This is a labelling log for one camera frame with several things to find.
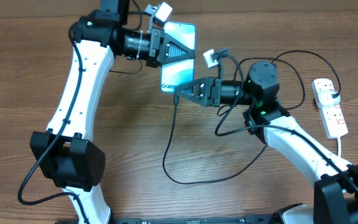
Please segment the blue screen Galaxy smartphone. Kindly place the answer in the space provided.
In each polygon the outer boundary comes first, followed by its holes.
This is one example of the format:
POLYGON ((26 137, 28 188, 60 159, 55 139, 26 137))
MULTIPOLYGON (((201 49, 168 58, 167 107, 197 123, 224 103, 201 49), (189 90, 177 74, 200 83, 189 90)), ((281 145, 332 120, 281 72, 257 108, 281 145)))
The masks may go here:
POLYGON ((194 79, 196 26, 182 22, 168 22, 163 27, 164 40, 160 90, 173 93, 178 85, 194 79))

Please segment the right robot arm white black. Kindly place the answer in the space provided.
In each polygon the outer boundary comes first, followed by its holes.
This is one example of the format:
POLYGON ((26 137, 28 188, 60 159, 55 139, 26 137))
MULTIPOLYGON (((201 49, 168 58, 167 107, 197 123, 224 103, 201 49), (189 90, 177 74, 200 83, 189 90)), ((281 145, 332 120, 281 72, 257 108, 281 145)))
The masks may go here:
POLYGON ((176 96, 203 106, 247 105, 244 129, 284 155, 313 186, 312 206, 296 203, 270 223, 358 223, 358 165, 338 157, 304 131, 277 99, 274 64, 256 62, 239 81, 205 77, 178 85, 176 96))

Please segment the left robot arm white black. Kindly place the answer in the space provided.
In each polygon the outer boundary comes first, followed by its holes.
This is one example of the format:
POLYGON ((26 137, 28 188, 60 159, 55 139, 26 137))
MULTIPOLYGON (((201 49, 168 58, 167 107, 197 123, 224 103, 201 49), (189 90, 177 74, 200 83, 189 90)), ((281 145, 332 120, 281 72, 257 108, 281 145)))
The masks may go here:
POLYGON ((69 28, 73 57, 63 95, 46 130, 30 139, 34 167, 70 198, 78 223, 114 221, 101 190, 106 158, 93 143, 93 126, 116 57, 159 68, 164 93, 194 77, 195 25, 169 21, 172 8, 161 3, 146 7, 146 31, 129 29, 129 6, 129 1, 102 1, 69 28))

